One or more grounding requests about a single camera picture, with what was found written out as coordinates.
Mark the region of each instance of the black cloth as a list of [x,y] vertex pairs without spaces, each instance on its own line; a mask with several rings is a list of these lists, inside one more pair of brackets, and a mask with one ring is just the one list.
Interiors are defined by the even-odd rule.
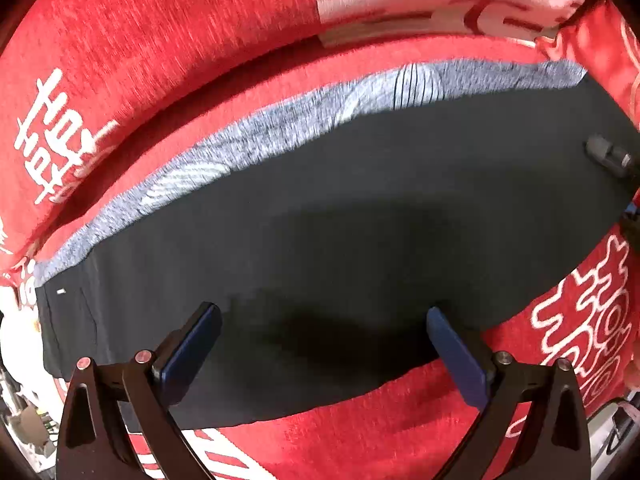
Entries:
[[172,409],[181,428],[371,391],[435,358],[436,300],[487,329],[597,245],[630,193],[584,155],[594,133],[640,152],[588,76],[357,118],[174,201],[39,288],[47,370],[126,361],[207,300],[222,336]]

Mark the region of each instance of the metal screw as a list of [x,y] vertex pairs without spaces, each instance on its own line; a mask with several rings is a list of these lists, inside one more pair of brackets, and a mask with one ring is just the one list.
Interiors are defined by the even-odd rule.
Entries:
[[136,354],[136,362],[143,365],[151,361],[151,352],[149,350],[141,350]]
[[495,360],[498,361],[501,365],[510,365],[513,363],[513,356],[509,352],[505,352],[504,350],[500,350],[495,353]]
[[574,368],[571,364],[571,361],[569,361],[569,359],[565,359],[564,357],[559,358],[556,361],[556,364],[558,365],[558,368],[564,370],[565,372],[568,372],[569,370],[572,370]]
[[90,357],[81,357],[78,359],[78,362],[76,363],[76,367],[78,367],[78,370],[86,370],[90,364],[91,364]]

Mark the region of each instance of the red fabric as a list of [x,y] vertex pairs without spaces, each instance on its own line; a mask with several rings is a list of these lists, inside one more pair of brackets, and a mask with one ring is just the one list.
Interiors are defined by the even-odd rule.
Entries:
[[[521,28],[540,24],[529,17],[530,9],[522,10],[526,14],[516,12],[517,5],[524,5],[521,1],[505,0],[509,4],[503,7],[487,1],[460,0],[447,7],[445,14],[458,16],[458,32],[465,33],[488,33],[496,30],[492,29],[495,23],[499,30],[510,23]],[[69,147],[78,152],[84,139],[82,161],[91,165],[122,145],[111,153],[108,165],[98,166],[73,195],[41,257],[53,254],[105,201],[229,121],[323,84],[415,60],[485,57],[536,62],[541,53],[553,59],[569,57],[587,67],[623,109],[632,118],[636,116],[639,71],[635,40],[625,33],[615,8],[604,3],[577,25],[563,30],[557,43],[539,40],[538,50],[487,38],[422,38],[345,49],[325,57],[318,44],[309,41],[304,47],[277,52],[230,72],[149,121],[233,66],[317,34],[324,30],[322,23],[335,25],[354,15],[384,18],[369,23],[375,25],[373,31],[360,28],[353,34],[353,29],[341,29],[339,34],[325,36],[326,43],[407,32],[389,28],[386,8],[364,5],[360,0],[354,6],[344,2],[39,0],[0,57],[0,83],[5,89],[0,104],[0,131],[4,132],[0,136],[0,168],[4,171],[0,269],[20,260],[60,213],[60,206],[50,201],[55,194],[34,204],[43,188],[26,173],[23,155],[31,140],[25,137],[19,150],[12,145],[16,118],[24,122],[34,102],[36,80],[41,79],[45,86],[47,78],[58,75],[56,67],[63,73],[50,100],[55,102],[61,91],[66,92],[66,106],[60,110],[76,110],[81,127],[88,129],[84,137],[79,129]],[[394,4],[391,14],[401,14],[402,5],[397,0]],[[494,13],[485,13],[487,9]],[[436,20],[432,23],[441,23],[437,21],[442,18],[439,10],[423,15]],[[488,23],[488,17],[498,18],[498,22]],[[42,147],[46,119],[42,110],[34,127],[25,132],[40,136],[27,161],[34,157],[36,147]],[[49,121],[49,128],[53,129],[53,124]],[[92,137],[109,124],[111,129],[92,149]],[[136,134],[129,137],[136,128]],[[60,169],[67,158],[53,154],[52,162]],[[61,183],[86,177],[86,171],[74,176],[77,170],[82,167],[65,173]],[[50,180],[50,168],[46,171],[49,173],[43,176]],[[59,202],[69,196],[74,185],[62,188]],[[630,359],[631,334],[638,330],[638,278],[638,264],[615,228],[558,287],[486,334],[486,339],[493,348],[511,351],[525,362],[551,362],[567,356],[576,366],[584,402],[592,411],[617,389]],[[522,415],[516,414],[510,435],[517,433]],[[464,405],[442,364],[436,361],[333,406],[237,428],[188,431],[186,437],[200,459],[221,478],[417,480],[434,475],[475,416],[475,410]],[[142,439],[133,440],[148,471],[162,478]],[[514,441],[506,440],[490,476],[504,464]]]
[[159,114],[139,129],[109,164],[98,167],[69,199],[59,228],[37,259],[50,258],[116,195],[139,184],[196,142],[258,108],[332,83],[416,61],[478,59],[536,63],[533,48],[497,38],[428,37],[327,51],[315,40],[242,66]]
[[[38,0],[0,57],[0,218],[7,234],[0,270],[37,250],[60,205],[137,127],[242,62],[354,17],[423,16],[430,10],[426,28],[416,28],[410,20],[413,33],[482,32],[532,39],[535,31],[570,16],[573,4]],[[388,32],[374,30],[366,36]],[[332,41],[348,36],[341,34]]]
[[640,123],[640,46],[619,10],[600,1],[555,41],[540,38],[549,59],[571,59],[585,67],[636,125]]
[[[547,363],[567,356],[591,413],[618,389],[630,359],[640,314],[632,308],[640,294],[637,269],[637,257],[613,229],[561,285],[485,339],[523,362]],[[509,436],[517,435],[525,414],[521,406]],[[438,360],[333,406],[236,428],[184,433],[211,471],[227,471],[230,478],[422,480],[436,474],[476,415]],[[143,461],[153,464],[142,437],[132,440]],[[516,438],[505,440],[488,478],[504,468],[515,443]],[[234,457],[245,466],[225,468],[207,453]],[[260,476],[261,468],[273,477]],[[247,471],[251,475],[242,476]]]

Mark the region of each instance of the gray heathered fabric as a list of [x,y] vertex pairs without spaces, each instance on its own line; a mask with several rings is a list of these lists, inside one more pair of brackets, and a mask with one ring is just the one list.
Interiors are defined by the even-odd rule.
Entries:
[[159,207],[231,171],[294,150],[356,116],[472,94],[569,88],[585,73],[567,60],[515,64],[461,59],[412,64],[268,106],[201,140],[111,200],[52,259],[36,265],[36,286],[78,264],[95,244]]

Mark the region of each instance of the blue gripper pad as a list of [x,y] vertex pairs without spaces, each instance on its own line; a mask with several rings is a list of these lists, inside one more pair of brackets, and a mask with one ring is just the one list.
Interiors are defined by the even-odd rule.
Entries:
[[173,351],[154,364],[156,395],[163,406],[184,398],[221,330],[220,309],[213,303],[203,303],[176,333],[176,342],[168,349]]
[[427,333],[465,402],[484,410],[492,378],[487,378],[485,370],[436,306],[427,312]]

